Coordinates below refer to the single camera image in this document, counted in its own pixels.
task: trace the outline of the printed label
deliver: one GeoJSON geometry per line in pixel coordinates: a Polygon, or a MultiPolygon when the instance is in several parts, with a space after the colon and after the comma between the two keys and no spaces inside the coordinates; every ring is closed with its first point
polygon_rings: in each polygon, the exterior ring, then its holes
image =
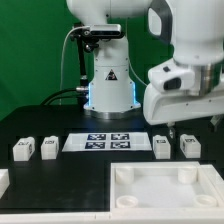
{"type": "Polygon", "coordinates": [[[85,149],[105,149],[105,142],[87,142],[85,149]]]}
{"type": "Polygon", "coordinates": [[[186,142],[195,142],[194,139],[185,139],[186,142]]]}
{"type": "Polygon", "coordinates": [[[45,144],[54,144],[54,141],[46,141],[45,144]]]}
{"type": "Polygon", "coordinates": [[[29,142],[19,142],[18,145],[29,145],[29,142]]]}
{"type": "Polygon", "coordinates": [[[106,134],[90,134],[88,135],[88,141],[105,141],[106,134]]]}
{"type": "Polygon", "coordinates": [[[129,140],[129,134],[111,134],[111,140],[129,140]]]}
{"type": "Polygon", "coordinates": [[[117,80],[117,77],[116,77],[113,69],[110,70],[110,73],[108,74],[106,80],[108,80],[108,81],[116,81],[117,80]]]}
{"type": "Polygon", "coordinates": [[[111,149],[130,149],[130,142],[111,142],[111,149]]]}
{"type": "Polygon", "coordinates": [[[161,144],[161,143],[166,143],[166,140],[156,140],[156,142],[161,144]]]}

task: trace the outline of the small white cube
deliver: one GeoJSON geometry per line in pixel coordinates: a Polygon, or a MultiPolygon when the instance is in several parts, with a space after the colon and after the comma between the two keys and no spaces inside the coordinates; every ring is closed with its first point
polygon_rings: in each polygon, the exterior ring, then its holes
{"type": "Polygon", "coordinates": [[[35,151],[33,137],[21,138],[13,147],[14,161],[28,161],[35,151]]]}
{"type": "Polygon", "coordinates": [[[200,158],[201,144],[194,135],[181,135],[180,148],[186,158],[200,158]]]}
{"type": "Polygon", "coordinates": [[[41,145],[41,157],[42,160],[56,159],[59,150],[58,137],[51,136],[45,138],[41,145]]]}
{"type": "Polygon", "coordinates": [[[170,159],[171,147],[166,136],[153,137],[153,151],[156,159],[170,159]]]}
{"type": "Polygon", "coordinates": [[[0,198],[3,196],[9,186],[8,170],[0,170],[0,198]]]}

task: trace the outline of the black cable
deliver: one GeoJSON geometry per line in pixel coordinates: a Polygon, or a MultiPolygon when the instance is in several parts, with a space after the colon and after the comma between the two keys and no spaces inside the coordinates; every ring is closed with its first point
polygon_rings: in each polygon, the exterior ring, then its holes
{"type": "Polygon", "coordinates": [[[69,98],[76,98],[76,96],[59,96],[59,97],[55,97],[53,99],[51,99],[47,105],[50,105],[52,102],[54,102],[55,100],[61,100],[61,99],[69,99],[69,98]]]}
{"type": "Polygon", "coordinates": [[[76,92],[76,89],[75,88],[69,88],[69,89],[64,89],[64,90],[58,91],[56,93],[53,93],[52,95],[47,97],[40,105],[45,105],[49,100],[51,100],[55,96],[61,95],[63,93],[68,93],[68,92],[76,92]]]}

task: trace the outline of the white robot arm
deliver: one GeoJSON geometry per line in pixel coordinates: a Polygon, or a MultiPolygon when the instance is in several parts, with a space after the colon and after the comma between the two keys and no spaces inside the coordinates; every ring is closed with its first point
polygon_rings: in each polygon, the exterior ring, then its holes
{"type": "MultiPolygon", "coordinates": [[[[151,0],[67,0],[71,13],[99,34],[100,29],[105,33],[116,31],[116,26],[106,25],[107,18],[144,15],[150,3],[151,0]]],[[[99,47],[94,50],[94,78],[89,84],[89,102],[84,111],[105,119],[129,116],[140,104],[135,99],[135,83],[129,78],[127,38],[99,39],[99,47]]]]}
{"type": "Polygon", "coordinates": [[[223,0],[152,2],[150,31],[175,51],[149,71],[144,116],[150,124],[224,113],[223,8],[223,0]]]}
{"type": "Polygon", "coordinates": [[[84,25],[107,24],[110,18],[133,18],[148,12],[152,0],[67,0],[70,12],[84,25]]]}

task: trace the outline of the green wall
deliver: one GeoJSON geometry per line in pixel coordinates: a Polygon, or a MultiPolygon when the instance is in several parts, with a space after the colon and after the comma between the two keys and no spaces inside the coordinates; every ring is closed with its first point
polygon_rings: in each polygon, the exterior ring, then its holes
{"type": "MultiPolygon", "coordinates": [[[[63,41],[78,20],[68,11],[65,0],[0,0],[0,18],[2,119],[15,108],[38,105],[59,90],[63,41]]],[[[123,20],[112,22],[125,24],[123,20]]],[[[172,48],[148,34],[146,17],[128,21],[128,36],[133,67],[148,82],[148,69],[170,58],[172,48]]],[[[86,56],[86,60],[88,74],[92,74],[92,56],[86,56]]],[[[74,43],[69,43],[64,87],[78,84],[77,48],[74,43]]],[[[143,94],[144,88],[137,84],[139,101],[143,94]]]]}

